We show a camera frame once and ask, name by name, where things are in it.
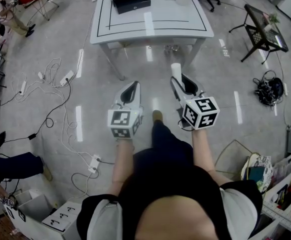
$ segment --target white cable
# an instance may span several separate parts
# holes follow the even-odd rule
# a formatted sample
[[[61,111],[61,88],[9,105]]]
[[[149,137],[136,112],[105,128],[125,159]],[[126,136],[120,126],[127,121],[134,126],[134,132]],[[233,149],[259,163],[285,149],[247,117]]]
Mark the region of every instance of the white cable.
[[[87,32],[86,32],[86,35],[85,35],[85,38],[84,38],[84,41],[83,41],[83,45],[82,45],[82,49],[80,50],[80,55],[79,55],[79,62],[78,62],[78,65],[77,65],[77,68],[76,68],[76,72],[75,72],[75,74],[74,75],[76,75],[77,73],[78,73],[78,71],[79,71],[79,66],[80,66],[80,61],[81,61],[81,58],[82,58],[82,54],[83,54],[83,51],[84,51],[84,48],[85,48],[85,45],[86,45],[86,40],[87,40],[87,38],[88,38],[88,35],[89,35],[89,30],[90,30],[90,25],[91,25],[91,23],[92,23],[92,20],[93,20],[93,17],[94,17],[94,13],[92,14],[92,16],[91,16],[91,20],[90,20],[90,22],[89,22],[89,26],[88,26],[88,29],[87,29]],[[55,61],[55,60],[58,60],[58,62],[55,62],[55,63],[53,63],[52,64],[52,66],[50,66],[50,64],[53,62],[53,61]],[[61,131],[61,143],[63,144],[63,146],[68,150],[68,151],[70,151],[71,153],[75,153],[75,154],[77,154],[78,156],[80,156],[81,158],[82,158],[82,160],[84,161],[84,163],[88,166],[88,167],[90,167],[90,164],[88,164],[87,163],[87,161],[85,160],[85,158],[83,157],[83,154],[85,154],[85,155],[88,155],[88,156],[90,156],[91,157],[91,159],[92,159],[92,155],[91,154],[89,154],[88,152],[77,152],[71,145],[70,145],[70,140],[72,139],[72,140],[75,140],[76,138],[72,138],[74,135],[73,134],[68,134],[68,130],[69,129],[75,129],[76,127],[77,127],[77,122],[76,121],[71,121],[70,123],[69,123],[69,119],[68,119],[68,112],[67,112],[67,108],[66,108],[66,103],[65,103],[65,101],[66,101],[66,99],[65,99],[65,96],[64,96],[64,94],[63,94],[63,92],[61,91],[61,90],[59,90],[58,88],[63,88],[63,87],[66,87],[66,86],[68,86],[71,82],[72,82],[72,80],[74,79],[74,77],[72,78],[72,79],[70,79],[70,81],[67,83],[67,84],[65,84],[64,86],[61,86],[61,85],[55,85],[54,84],[54,79],[55,79],[55,76],[56,76],[56,74],[57,74],[57,72],[58,72],[58,69],[60,68],[60,65],[61,65],[61,61],[62,61],[62,59],[61,58],[54,58],[54,59],[52,59],[50,62],[49,62],[49,64],[45,67],[45,70],[44,70],[44,74],[43,74],[43,81],[41,82],[41,81],[35,81],[35,82],[33,82],[32,84],[30,84],[29,86],[27,86],[27,88],[26,88],[26,90],[24,91],[24,94],[25,93],[27,93],[27,91],[29,90],[29,87],[31,87],[31,86],[33,86],[34,84],[36,84],[36,83],[40,83],[40,84],[43,84],[43,83],[46,83],[46,84],[48,84],[48,85],[51,85],[57,92],[59,92],[60,94],[58,94],[58,93],[56,93],[56,92],[54,92],[54,91],[45,91],[45,90],[43,90],[40,86],[37,86],[36,88],[34,88],[33,90],[31,90],[26,96],[25,95],[23,95],[21,98],[17,98],[17,93],[18,93],[18,90],[19,90],[19,79],[17,79],[17,85],[16,85],[16,91],[14,90],[14,86],[13,86],[13,79],[14,78],[16,78],[16,77],[14,77],[14,76],[12,76],[12,78],[11,78],[11,87],[12,87],[12,91],[13,91],[13,93],[15,94],[15,100],[18,102],[18,103],[20,103],[20,102],[24,102],[28,97],[29,97],[29,95],[32,93],[32,92],[34,92],[36,89],[41,89],[45,94],[55,94],[55,95],[58,95],[61,99],[62,99],[62,101],[63,101],[63,107],[64,107],[64,115],[63,115],[63,123],[62,123],[62,131]],[[53,75],[53,77],[51,78],[51,71],[55,71],[55,73],[54,73],[54,75]],[[65,130],[65,124],[67,124],[67,128],[66,128],[66,135],[67,135],[67,145],[70,147],[68,147],[68,146],[66,146],[65,145],[65,143],[64,143],[64,130]],[[77,198],[81,198],[81,197],[83,197],[83,196],[85,196],[86,194],[87,194],[87,192],[88,192],[88,180],[89,180],[89,178],[90,178],[90,176],[92,175],[92,172],[90,173],[90,175],[87,177],[87,179],[86,179],[86,192],[82,195],[82,196],[79,196],[79,197],[71,197],[70,199],[77,199]]]
[[[71,199],[78,199],[78,198],[82,198],[84,197],[87,193],[88,193],[88,181],[90,179],[90,176],[91,176],[92,172],[89,174],[89,176],[86,178],[86,182],[85,182],[85,185],[86,185],[86,191],[84,192],[84,194],[80,195],[80,196],[74,196],[74,197],[70,197],[67,202]]]

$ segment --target wooden floor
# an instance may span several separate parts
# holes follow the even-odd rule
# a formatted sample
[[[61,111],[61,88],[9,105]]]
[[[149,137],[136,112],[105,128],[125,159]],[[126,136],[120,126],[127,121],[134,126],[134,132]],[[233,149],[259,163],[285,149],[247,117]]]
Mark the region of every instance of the wooden floor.
[[[15,226],[12,224],[10,219],[8,219],[6,216],[0,217],[0,240],[28,240],[27,237],[25,237],[20,232],[16,235],[10,235],[12,230],[15,229]]]

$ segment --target power strip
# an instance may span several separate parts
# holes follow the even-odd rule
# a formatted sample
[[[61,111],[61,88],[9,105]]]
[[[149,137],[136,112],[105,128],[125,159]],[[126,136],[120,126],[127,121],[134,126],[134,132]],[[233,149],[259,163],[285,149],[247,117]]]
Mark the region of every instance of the power strip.
[[[99,161],[101,161],[101,157],[98,156],[97,154],[94,154],[93,157],[92,157],[89,169],[88,169],[93,174],[95,174],[97,169],[98,169],[98,166],[99,166],[99,163],[100,163]]]
[[[67,74],[65,75],[65,77],[62,78],[62,80],[60,81],[60,85],[61,85],[61,86],[65,86],[66,83],[67,83],[67,80],[68,80],[68,82],[69,82],[69,81],[74,77],[74,75],[75,75],[75,73],[74,73],[72,70],[70,70],[69,73],[67,73]]]
[[[21,86],[21,92],[20,92],[22,96],[25,94],[26,86],[27,86],[27,81],[23,81],[22,86]]]

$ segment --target foot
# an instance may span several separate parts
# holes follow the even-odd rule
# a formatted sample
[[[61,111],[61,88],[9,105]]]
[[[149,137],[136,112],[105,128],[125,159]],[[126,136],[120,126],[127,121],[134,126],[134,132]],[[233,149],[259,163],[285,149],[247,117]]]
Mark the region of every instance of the foot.
[[[154,110],[152,112],[152,120],[153,120],[153,122],[155,122],[156,120],[159,120],[161,122],[164,121],[163,115],[162,115],[160,110]]]
[[[34,33],[34,30],[31,30],[31,31],[29,30],[29,31],[26,33],[25,37],[27,38],[27,37],[31,36],[33,33]]]
[[[47,165],[45,164],[45,161],[42,159],[41,156],[39,156],[41,158],[42,164],[43,164],[43,175],[44,177],[48,180],[48,182],[51,182],[53,179],[53,176],[51,174],[51,171],[49,170],[49,168],[47,167]]]
[[[32,26],[29,26],[29,30],[28,31],[33,30],[35,26],[36,26],[36,24],[33,24]]]

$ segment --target white table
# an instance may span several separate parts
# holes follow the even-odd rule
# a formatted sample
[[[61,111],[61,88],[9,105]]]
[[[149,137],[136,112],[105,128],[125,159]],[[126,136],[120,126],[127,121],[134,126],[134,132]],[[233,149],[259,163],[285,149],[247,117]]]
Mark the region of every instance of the white table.
[[[192,50],[182,66],[184,71],[195,58],[204,40],[213,36],[198,0],[190,0],[187,6],[178,5],[176,0],[151,0],[149,7],[122,14],[118,14],[112,0],[98,0],[90,43],[100,45],[118,78],[124,80],[125,77],[120,73],[111,52],[110,43],[129,42],[129,47],[190,44]]]

